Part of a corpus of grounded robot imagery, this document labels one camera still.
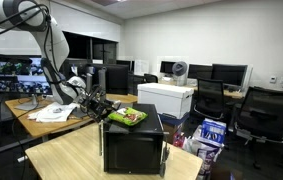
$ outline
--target monitor stand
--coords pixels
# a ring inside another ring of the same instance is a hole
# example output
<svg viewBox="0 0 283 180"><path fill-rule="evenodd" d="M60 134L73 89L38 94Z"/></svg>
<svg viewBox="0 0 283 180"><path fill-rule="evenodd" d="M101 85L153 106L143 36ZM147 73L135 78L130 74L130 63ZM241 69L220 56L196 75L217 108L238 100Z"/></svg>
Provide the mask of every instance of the monitor stand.
<svg viewBox="0 0 283 180"><path fill-rule="evenodd" d="M17 105L16 107L14 107L15 109L20 109L20 110L24 110L24 111L30 111L33 109L37 109L40 107L43 107L44 105L42 104L38 104L37 98L35 94L32 94L32 99L30 102L25 102L22 103L20 105Z"/></svg>

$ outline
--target paper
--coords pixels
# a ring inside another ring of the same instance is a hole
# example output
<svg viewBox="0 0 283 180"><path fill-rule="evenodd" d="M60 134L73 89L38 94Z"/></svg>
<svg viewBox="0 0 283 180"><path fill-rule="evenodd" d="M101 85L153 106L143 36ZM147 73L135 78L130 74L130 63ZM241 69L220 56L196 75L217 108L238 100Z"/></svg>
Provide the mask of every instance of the paper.
<svg viewBox="0 0 283 180"><path fill-rule="evenodd" d="M65 122L76 107L75 103L60 105L54 102L38 112L29 114L28 119L35 119L36 122Z"/></svg>

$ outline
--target ceiling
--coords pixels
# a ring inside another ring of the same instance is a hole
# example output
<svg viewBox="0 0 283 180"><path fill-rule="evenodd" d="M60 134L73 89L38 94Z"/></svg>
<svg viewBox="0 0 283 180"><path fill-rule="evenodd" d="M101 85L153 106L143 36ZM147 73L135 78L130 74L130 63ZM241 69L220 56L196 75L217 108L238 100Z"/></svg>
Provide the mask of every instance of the ceiling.
<svg viewBox="0 0 283 180"><path fill-rule="evenodd" d="M203 5L221 0L76 0L121 19Z"/></svg>

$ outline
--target black box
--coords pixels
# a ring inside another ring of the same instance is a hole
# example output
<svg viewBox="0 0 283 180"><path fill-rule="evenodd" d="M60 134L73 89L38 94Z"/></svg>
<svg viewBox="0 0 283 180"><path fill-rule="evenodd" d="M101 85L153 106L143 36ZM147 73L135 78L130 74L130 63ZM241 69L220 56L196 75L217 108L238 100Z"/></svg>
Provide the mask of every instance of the black box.
<svg viewBox="0 0 283 180"><path fill-rule="evenodd" d="M153 104L134 104L148 114L136 124L110 121L104 124L104 171L109 173L159 174L163 129Z"/></svg>

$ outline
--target snack bag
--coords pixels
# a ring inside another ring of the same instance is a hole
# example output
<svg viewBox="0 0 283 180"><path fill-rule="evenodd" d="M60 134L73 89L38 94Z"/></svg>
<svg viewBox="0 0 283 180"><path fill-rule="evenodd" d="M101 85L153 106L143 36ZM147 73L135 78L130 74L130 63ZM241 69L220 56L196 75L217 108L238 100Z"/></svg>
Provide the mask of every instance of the snack bag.
<svg viewBox="0 0 283 180"><path fill-rule="evenodd" d="M133 108L126 107L121 108L115 112L112 112L108 115L108 118L111 120L115 120L121 123L124 123L128 126L134 126L140 121L142 121L144 118L146 118L148 115L144 112L137 111Z"/></svg>

